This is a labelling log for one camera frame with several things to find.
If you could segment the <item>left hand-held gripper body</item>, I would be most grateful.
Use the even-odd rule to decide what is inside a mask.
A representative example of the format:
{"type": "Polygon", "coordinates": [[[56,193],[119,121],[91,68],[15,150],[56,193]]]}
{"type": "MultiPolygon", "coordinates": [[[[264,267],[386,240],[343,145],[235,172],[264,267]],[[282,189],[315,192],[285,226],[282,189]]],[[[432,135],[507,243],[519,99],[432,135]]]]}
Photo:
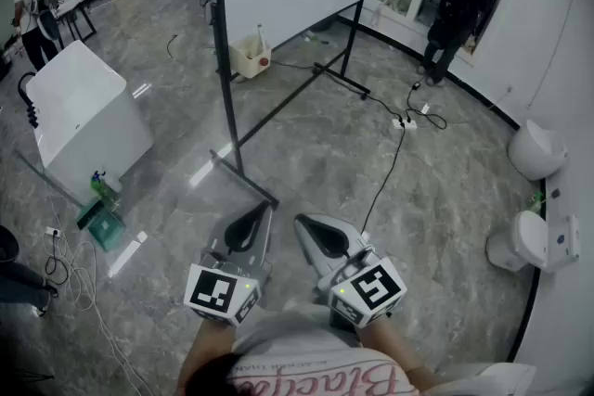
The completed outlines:
{"type": "Polygon", "coordinates": [[[190,266],[184,304],[203,319],[239,327],[263,297],[270,273],[266,255],[263,263],[248,263],[241,253],[205,247],[190,266]]]}

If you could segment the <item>black-legged table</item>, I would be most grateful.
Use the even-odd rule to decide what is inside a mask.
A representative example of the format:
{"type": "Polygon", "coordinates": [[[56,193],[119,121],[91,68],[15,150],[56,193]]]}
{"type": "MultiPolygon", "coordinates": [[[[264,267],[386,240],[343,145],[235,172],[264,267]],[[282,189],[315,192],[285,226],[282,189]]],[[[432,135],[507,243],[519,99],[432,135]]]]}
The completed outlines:
{"type": "Polygon", "coordinates": [[[64,0],[62,3],[59,3],[58,6],[52,10],[52,15],[56,21],[66,21],[72,39],[78,39],[83,43],[85,43],[88,39],[90,39],[97,33],[97,29],[95,28],[86,10],[86,6],[88,5],[89,1],[90,0],[64,0]],[[90,33],[88,33],[87,35],[81,34],[76,23],[76,19],[74,18],[76,13],[80,14],[83,17],[84,21],[89,27],[90,33]]]}

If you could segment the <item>green spray bottle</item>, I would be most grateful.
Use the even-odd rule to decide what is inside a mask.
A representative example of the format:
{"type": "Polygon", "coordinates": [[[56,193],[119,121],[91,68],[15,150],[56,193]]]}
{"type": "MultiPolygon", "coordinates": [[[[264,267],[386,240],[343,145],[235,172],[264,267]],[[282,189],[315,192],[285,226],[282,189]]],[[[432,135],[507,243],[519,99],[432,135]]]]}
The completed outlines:
{"type": "Polygon", "coordinates": [[[101,199],[116,201],[123,190],[123,185],[113,174],[95,171],[91,178],[91,188],[101,199]]]}

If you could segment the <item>person's right forearm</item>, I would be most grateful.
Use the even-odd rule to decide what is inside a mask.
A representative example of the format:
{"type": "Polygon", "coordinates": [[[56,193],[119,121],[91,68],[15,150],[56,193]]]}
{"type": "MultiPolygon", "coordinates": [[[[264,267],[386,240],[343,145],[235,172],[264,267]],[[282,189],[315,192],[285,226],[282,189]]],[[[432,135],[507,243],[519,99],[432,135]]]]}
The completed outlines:
{"type": "Polygon", "coordinates": [[[408,381],[419,391],[430,390],[443,383],[442,379],[431,371],[412,347],[393,327],[390,319],[382,315],[356,334],[363,347],[381,352],[394,360],[407,375],[408,381]]]}

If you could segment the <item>person's left forearm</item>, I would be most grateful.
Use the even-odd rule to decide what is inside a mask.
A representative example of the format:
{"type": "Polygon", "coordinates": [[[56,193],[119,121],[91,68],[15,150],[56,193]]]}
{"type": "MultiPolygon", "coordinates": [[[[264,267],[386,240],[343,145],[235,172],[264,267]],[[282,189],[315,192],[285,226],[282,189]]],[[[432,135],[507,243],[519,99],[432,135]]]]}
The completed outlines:
{"type": "Polygon", "coordinates": [[[189,380],[212,360],[230,354],[236,329],[223,323],[204,319],[182,364],[174,396],[185,396],[189,380]]]}

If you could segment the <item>cream plastic bin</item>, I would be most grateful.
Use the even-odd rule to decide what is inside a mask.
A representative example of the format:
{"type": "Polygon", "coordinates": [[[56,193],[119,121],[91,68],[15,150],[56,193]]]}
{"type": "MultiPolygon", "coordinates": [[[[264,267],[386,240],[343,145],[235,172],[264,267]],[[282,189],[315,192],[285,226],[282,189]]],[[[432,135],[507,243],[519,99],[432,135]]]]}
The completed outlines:
{"type": "Polygon", "coordinates": [[[247,35],[241,40],[229,46],[229,57],[231,69],[239,75],[251,79],[260,73],[264,72],[271,63],[271,48],[266,43],[266,52],[258,54],[258,34],[247,35]],[[261,66],[259,59],[267,57],[269,59],[268,66],[261,66]]]}

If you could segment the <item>green plastic basket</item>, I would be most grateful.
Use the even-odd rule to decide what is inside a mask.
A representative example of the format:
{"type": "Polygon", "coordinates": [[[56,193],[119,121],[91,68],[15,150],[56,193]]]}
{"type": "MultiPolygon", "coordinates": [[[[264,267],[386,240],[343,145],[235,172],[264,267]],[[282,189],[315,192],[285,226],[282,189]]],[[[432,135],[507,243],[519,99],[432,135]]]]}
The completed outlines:
{"type": "Polygon", "coordinates": [[[125,225],[120,217],[99,198],[93,198],[81,209],[76,224],[86,230],[105,251],[114,249],[120,242],[125,225]]]}

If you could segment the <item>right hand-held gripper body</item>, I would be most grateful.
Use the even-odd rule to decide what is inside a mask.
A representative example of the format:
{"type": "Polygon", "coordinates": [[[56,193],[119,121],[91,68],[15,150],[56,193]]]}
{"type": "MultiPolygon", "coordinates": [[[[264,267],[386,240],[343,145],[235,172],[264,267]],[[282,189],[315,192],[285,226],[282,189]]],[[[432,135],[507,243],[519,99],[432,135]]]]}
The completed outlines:
{"type": "Polygon", "coordinates": [[[356,328],[390,312],[407,287],[388,257],[365,247],[319,281],[330,310],[356,328]]]}

